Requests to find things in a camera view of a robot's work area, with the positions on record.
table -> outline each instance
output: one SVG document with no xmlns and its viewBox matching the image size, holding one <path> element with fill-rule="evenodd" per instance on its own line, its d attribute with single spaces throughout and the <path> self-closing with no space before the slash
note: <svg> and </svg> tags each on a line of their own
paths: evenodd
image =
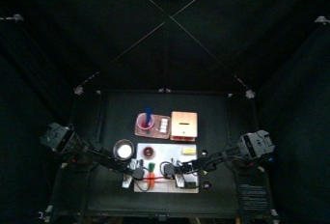
<svg viewBox="0 0 330 224">
<path fill-rule="evenodd" d="M 197 157 L 235 144 L 246 132 L 258 130 L 252 99 L 244 95 L 213 93 L 105 92 L 77 97 L 71 123 L 81 139 L 95 139 L 112 151 L 115 143 L 128 139 L 139 143 L 180 144 L 133 134 L 136 114 L 145 106 L 169 116 L 172 110 L 199 114 Z M 235 179 L 223 164 L 215 172 L 199 174 L 199 181 L 212 183 L 197 194 L 139 193 L 121 188 L 121 176 L 104 167 L 88 172 L 60 170 L 52 204 L 57 214 L 120 215 L 149 217 L 234 218 L 238 215 Z"/>
</svg>

orange box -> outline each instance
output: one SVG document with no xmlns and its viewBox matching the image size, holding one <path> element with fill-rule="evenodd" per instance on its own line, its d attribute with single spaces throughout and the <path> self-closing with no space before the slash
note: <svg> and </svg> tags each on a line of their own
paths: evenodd
<svg viewBox="0 0 330 224">
<path fill-rule="evenodd" d="M 171 112 L 169 140 L 193 142 L 197 137 L 197 113 Z"/>
</svg>

cable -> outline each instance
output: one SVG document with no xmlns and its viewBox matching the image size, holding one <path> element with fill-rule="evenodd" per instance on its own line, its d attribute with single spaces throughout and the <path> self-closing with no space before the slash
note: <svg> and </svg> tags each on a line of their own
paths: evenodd
<svg viewBox="0 0 330 224">
<path fill-rule="evenodd" d="M 140 190 L 141 192 L 147 192 L 147 191 L 149 190 L 149 183 L 147 183 L 147 185 L 148 185 L 147 189 L 143 189 L 143 188 L 139 186 L 139 183 L 137 183 L 136 180 L 133 180 L 133 183 L 136 184 L 136 186 L 137 186 L 137 188 L 139 188 L 139 190 Z"/>
</svg>

red object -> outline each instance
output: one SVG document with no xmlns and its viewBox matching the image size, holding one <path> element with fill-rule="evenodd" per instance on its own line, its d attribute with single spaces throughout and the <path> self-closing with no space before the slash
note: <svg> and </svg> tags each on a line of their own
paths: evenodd
<svg viewBox="0 0 330 224">
<path fill-rule="evenodd" d="M 163 179 L 164 177 L 163 176 L 159 176 L 159 177 L 153 177 L 153 178 L 143 178 L 144 181 L 149 181 L 149 180 L 159 180 L 159 179 Z"/>
</svg>

black wall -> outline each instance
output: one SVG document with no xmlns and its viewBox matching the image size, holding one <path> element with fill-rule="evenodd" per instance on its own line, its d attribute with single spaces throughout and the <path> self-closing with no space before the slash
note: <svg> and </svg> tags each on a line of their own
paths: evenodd
<svg viewBox="0 0 330 224">
<path fill-rule="evenodd" d="M 330 27 L 319 25 L 259 91 L 260 127 L 275 142 L 275 205 L 287 223 L 330 219 Z"/>
<path fill-rule="evenodd" d="M 0 0 L 1 17 L 24 17 L 0 20 L 0 222 L 49 203 L 38 136 L 67 123 L 72 88 L 97 71 L 87 87 L 229 93 L 244 91 L 236 74 L 275 142 L 280 216 L 328 222 L 330 26 L 312 23 L 328 0 L 153 1 L 163 11 L 149 0 Z"/>
<path fill-rule="evenodd" d="M 38 136 L 67 122 L 69 88 L 24 31 L 0 22 L 0 222 L 32 223 L 49 203 L 54 161 Z"/>
</svg>

